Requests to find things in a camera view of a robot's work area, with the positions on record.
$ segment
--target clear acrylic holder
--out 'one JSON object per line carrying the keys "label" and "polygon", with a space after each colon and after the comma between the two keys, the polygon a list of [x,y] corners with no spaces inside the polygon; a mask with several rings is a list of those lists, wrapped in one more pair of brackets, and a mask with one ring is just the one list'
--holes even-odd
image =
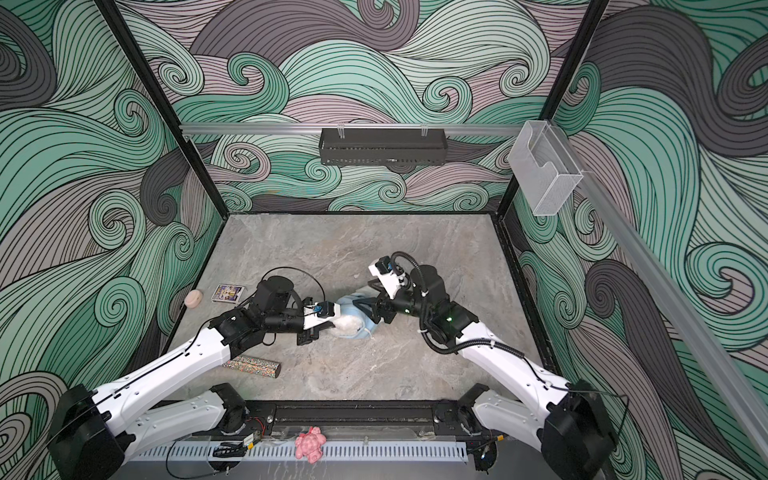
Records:
{"label": "clear acrylic holder", "polygon": [[557,215],[583,177],[565,132],[548,121],[526,121],[507,160],[537,217]]}

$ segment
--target white vent grille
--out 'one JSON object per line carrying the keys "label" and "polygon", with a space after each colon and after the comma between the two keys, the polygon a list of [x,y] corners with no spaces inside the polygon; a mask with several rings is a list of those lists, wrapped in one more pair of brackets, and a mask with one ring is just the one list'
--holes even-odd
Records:
{"label": "white vent grille", "polygon": [[[171,444],[149,449],[131,461],[164,461]],[[214,444],[208,442],[177,442],[168,457],[173,460],[221,460],[211,454]],[[279,445],[257,443],[243,458],[248,462],[296,461],[296,446],[292,442]],[[324,462],[467,462],[463,442],[341,442],[323,445]]]}

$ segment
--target swirl pattern wallpaper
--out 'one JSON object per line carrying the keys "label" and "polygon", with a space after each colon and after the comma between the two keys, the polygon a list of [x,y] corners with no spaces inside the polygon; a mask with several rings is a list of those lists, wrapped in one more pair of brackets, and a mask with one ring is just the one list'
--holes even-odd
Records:
{"label": "swirl pattern wallpaper", "polygon": [[[643,0],[622,0],[628,8]],[[118,0],[182,122],[521,124],[588,0]],[[233,211],[495,210],[514,138],[440,167],[328,167],[317,136],[198,135]]]}
{"label": "swirl pattern wallpaper", "polygon": [[[768,400],[768,2],[608,12],[555,117]],[[514,202],[511,236],[569,378],[627,393],[618,478],[768,478],[768,468],[588,198]],[[614,425],[624,407],[609,399]]]}
{"label": "swirl pattern wallpaper", "polygon": [[0,477],[53,408],[154,359],[221,217],[92,0],[0,2]]}

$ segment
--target black metal frame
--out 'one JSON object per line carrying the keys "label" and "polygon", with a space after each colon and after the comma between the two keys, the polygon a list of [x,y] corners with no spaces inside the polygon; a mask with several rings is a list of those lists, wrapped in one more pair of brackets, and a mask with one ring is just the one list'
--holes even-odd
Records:
{"label": "black metal frame", "polygon": [[[552,90],[547,96],[547,101],[544,103],[544,107],[541,108],[541,113],[538,115],[539,120],[554,119],[554,114],[557,113],[560,102],[565,96],[565,92],[571,85],[573,77],[578,71],[579,65],[581,65],[581,59],[584,58],[584,54],[587,53],[589,42],[592,41],[594,31],[598,29],[598,24],[603,18],[606,7],[610,0],[591,0],[587,6],[587,11],[584,13],[584,17],[581,20],[581,24],[578,26],[576,35],[571,41],[571,47],[568,49],[568,53],[565,55],[565,61],[563,62],[558,76],[554,80]],[[496,214],[501,218],[506,215],[510,205],[512,205],[512,199],[518,191],[518,183],[516,181],[509,182],[507,190],[504,192],[502,201],[498,204]]]}
{"label": "black metal frame", "polygon": [[[191,141],[184,138],[180,129],[180,121],[178,116],[176,115],[175,110],[173,109],[172,105],[166,98],[165,93],[163,92],[159,82],[157,81],[155,76],[152,74],[152,71],[149,66],[149,63],[147,62],[147,59],[144,57],[144,54],[142,53],[141,48],[139,47],[133,35],[131,34],[114,0],[94,0],[94,1],[96,2],[97,7],[101,11],[101,14],[104,16],[104,19],[109,25],[109,28],[112,30],[112,33],[114,34],[115,38],[118,40],[118,43],[122,47],[129,62],[133,66],[134,70],[136,71],[142,84],[147,89],[147,93],[149,94],[151,100],[154,102],[155,107],[159,110],[161,117],[167,124],[168,128],[170,129],[171,133],[176,139],[176,142],[179,144],[179,148],[184,153],[184,156],[187,158],[187,161],[189,161],[190,166],[192,167],[195,174],[200,179],[200,182],[203,184],[205,191],[208,193],[208,195],[210,196],[210,199],[214,202],[214,206],[216,207],[217,211],[223,218],[223,223],[216,236],[216,240],[214,241],[212,248],[203,263],[203,266],[201,267],[200,273],[198,274],[195,280],[195,285],[197,285],[197,283],[200,281],[200,276],[202,275],[202,272],[204,271],[205,266],[208,264],[210,256],[214,251],[214,247],[218,242],[218,239],[219,239],[219,236],[221,235],[223,227],[227,222],[227,218],[230,215],[252,215],[252,214],[292,214],[292,215],[446,215],[446,214],[478,215],[480,214],[480,215],[486,215],[487,214],[492,219],[492,223],[496,232],[496,236],[498,238],[499,245],[501,246],[505,259],[507,260],[510,274],[512,275],[512,279],[515,283],[515,287],[517,288],[518,296],[520,297],[520,301],[521,301],[523,310],[525,312],[525,316],[528,319],[528,325],[531,328],[531,333],[534,337],[536,346],[538,347],[539,355],[541,357],[543,366],[551,370],[552,372],[556,372],[556,373],[560,372],[554,357],[554,352],[551,346],[551,342],[547,337],[544,324],[541,321],[541,317],[539,316],[535,299],[531,295],[531,291],[528,288],[528,284],[525,282],[525,278],[523,277],[520,263],[518,262],[518,258],[515,255],[515,252],[511,246],[509,233],[503,222],[504,216],[509,211],[511,203],[514,199],[514,196],[518,192],[519,184],[516,178],[513,177],[510,180],[509,185],[496,211],[480,210],[480,211],[471,211],[471,212],[455,212],[455,211],[376,211],[376,212],[323,211],[323,212],[318,212],[313,210],[307,210],[307,211],[299,210],[299,211],[230,212],[227,208],[227,205],[224,203],[224,200],[221,197],[221,194],[217,189],[215,183],[213,182],[210,175],[208,174],[207,169],[205,168],[205,163],[200,157],[199,152],[197,151],[197,149],[195,148],[194,144]],[[558,76],[554,81],[554,86],[549,96],[547,97],[547,101],[545,102],[544,107],[541,109],[541,113],[539,114],[540,120],[551,121],[554,118],[554,115],[558,109],[558,106],[562,101],[562,98],[565,95],[565,92],[567,91],[568,87],[571,84],[571,80],[576,75],[578,67],[581,64],[581,59],[584,57],[584,54],[587,51],[589,43],[592,39],[592,36],[594,35],[595,30],[598,27],[598,23],[600,22],[602,15],[604,14],[604,11],[607,7],[608,2],[609,0],[592,0],[589,3],[589,6],[587,7],[587,11],[584,14],[584,18],[582,19],[581,24],[579,25],[579,28],[577,30],[577,33],[571,42],[571,46],[568,49],[568,53],[566,54],[565,61],[562,65],[562,68],[558,72]],[[182,310],[179,315],[179,320],[181,316],[183,316],[185,310],[186,310],[186,307],[182,307]],[[176,322],[176,324],[174,325],[174,329],[170,333],[168,342],[164,347],[163,353],[165,353],[168,350],[168,346],[170,345],[170,339],[173,338],[174,334],[176,333],[178,324],[180,323],[179,320]]]}
{"label": "black metal frame", "polygon": [[[157,406],[172,402],[163,401]],[[332,427],[397,427],[413,431],[414,439],[450,436],[465,442],[468,449],[495,439],[501,432],[482,429],[470,435],[458,415],[460,400],[246,400],[248,417],[238,435],[221,435],[215,431],[200,432],[215,441],[245,438],[261,432],[279,438],[292,436],[293,428]]]}
{"label": "black metal frame", "polygon": [[452,210],[440,210],[440,211],[366,211],[366,212],[329,212],[329,211],[316,211],[316,210],[288,210],[288,211],[247,211],[247,212],[230,212],[230,215],[489,215],[495,214],[493,210],[477,210],[472,212],[456,212]]}
{"label": "black metal frame", "polygon": [[[214,250],[216,250],[216,245],[219,243],[219,238],[221,238],[221,233],[224,232],[224,227],[227,225],[227,219],[223,219],[221,221],[221,225],[219,226],[219,231],[216,233],[216,238],[214,238],[214,242],[210,245],[210,250],[208,250],[208,254],[205,256],[205,260],[203,260],[203,264],[200,266],[200,271],[197,272],[197,277],[195,277],[194,282],[192,283],[193,287],[197,286],[198,283],[200,283],[200,278],[203,276],[203,272],[205,271],[205,267],[208,266],[208,262],[210,261],[210,258],[214,254]],[[170,348],[170,343],[173,341],[174,336],[176,335],[176,330],[179,329],[179,324],[181,324],[181,317],[184,316],[184,314],[187,312],[187,306],[182,305],[179,309],[179,316],[174,323],[174,327],[170,330],[170,333],[168,334],[168,338],[165,341],[165,346],[163,346],[163,351],[161,352],[161,356],[168,353],[168,349]]]}
{"label": "black metal frame", "polygon": [[112,30],[112,34],[120,44],[125,56],[136,71],[139,80],[147,89],[147,93],[149,94],[152,103],[154,103],[157,111],[160,112],[160,116],[173,134],[176,143],[179,144],[181,152],[186,157],[192,170],[194,170],[197,175],[197,178],[200,179],[200,182],[203,184],[203,188],[208,193],[211,201],[214,202],[214,206],[219,212],[219,215],[226,220],[229,216],[229,210],[224,203],[224,199],[216,188],[216,184],[214,184],[214,181],[210,178],[210,175],[205,168],[205,164],[203,163],[203,159],[200,158],[197,149],[191,141],[186,140],[182,135],[179,127],[181,124],[179,117],[176,115],[176,111],[165,96],[160,83],[152,74],[149,63],[144,57],[144,53],[141,52],[141,48],[139,48],[136,39],[128,29],[128,25],[125,23],[123,15],[120,14],[118,6],[114,3],[114,0],[94,1],[110,30]]}
{"label": "black metal frame", "polygon": [[525,318],[528,321],[528,328],[531,329],[538,355],[541,357],[541,365],[550,372],[561,375],[560,367],[554,356],[552,342],[547,335],[544,322],[541,321],[541,316],[538,313],[536,299],[531,294],[531,290],[528,288],[528,282],[525,281],[525,277],[523,276],[523,270],[522,267],[520,267],[518,256],[515,255],[515,251],[512,249],[512,242],[509,239],[507,227],[498,215],[491,215],[491,221],[496,230],[498,243],[502,246],[504,258],[507,260],[509,273],[512,275],[512,282],[515,284],[515,289],[518,291],[520,304],[523,307],[523,313],[525,313]]}

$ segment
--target pink toy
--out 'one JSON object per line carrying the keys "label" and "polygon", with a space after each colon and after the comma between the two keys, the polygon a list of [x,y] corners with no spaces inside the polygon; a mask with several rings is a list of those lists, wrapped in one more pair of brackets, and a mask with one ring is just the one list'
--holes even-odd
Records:
{"label": "pink toy", "polygon": [[186,305],[187,308],[194,308],[200,305],[200,301],[202,299],[203,299],[203,292],[199,290],[192,290],[187,294],[186,297],[184,297],[184,305]]}
{"label": "pink toy", "polygon": [[320,427],[310,427],[309,433],[300,433],[296,439],[296,458],[307,458],[310,463],[317,462],[323,456],[320,446],[326,442],[326,436],[320,433]]}

